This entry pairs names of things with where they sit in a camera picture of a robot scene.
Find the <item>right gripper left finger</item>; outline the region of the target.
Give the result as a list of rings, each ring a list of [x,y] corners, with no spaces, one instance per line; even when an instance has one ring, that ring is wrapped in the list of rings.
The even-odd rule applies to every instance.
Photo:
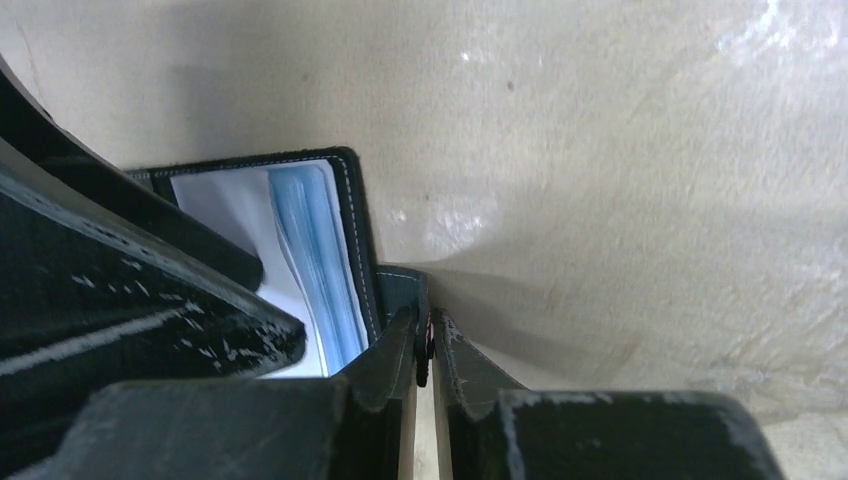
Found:
[[[407,479],[415,336],[399,309],[329,378],[131,382],[97,393],[21,479]]]

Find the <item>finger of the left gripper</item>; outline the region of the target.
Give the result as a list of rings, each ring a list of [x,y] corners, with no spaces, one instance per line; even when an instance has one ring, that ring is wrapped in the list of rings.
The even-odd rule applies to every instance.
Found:
[[[175,204],[173,189],[145,171],[136,178],[59,127],[9,64],[1,61],[1,137],[40,168],[89,200],[255,291],[260,260]]]
[[[1,147],[1,473],[51,457],[119,382],[262,375],[304,325]]]

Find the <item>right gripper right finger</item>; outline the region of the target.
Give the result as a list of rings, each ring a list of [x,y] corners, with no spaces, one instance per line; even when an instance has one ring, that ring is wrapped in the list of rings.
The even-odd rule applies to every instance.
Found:
[[[734,399],[706,391],[542,391],[432,314],[440,471],[451,479],[780,479]]]

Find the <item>black leather card holder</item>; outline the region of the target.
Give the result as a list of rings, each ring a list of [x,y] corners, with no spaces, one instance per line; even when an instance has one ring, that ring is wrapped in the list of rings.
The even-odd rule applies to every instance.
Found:
[[[133,177],[263,267],[261,298],[305,326],[306,351],[274,378],[339,373],[394,314],[409,308],[415,380],[429,377],[433,333],[427,278],[376,261],[356,153],[305,150],[138,169]]]

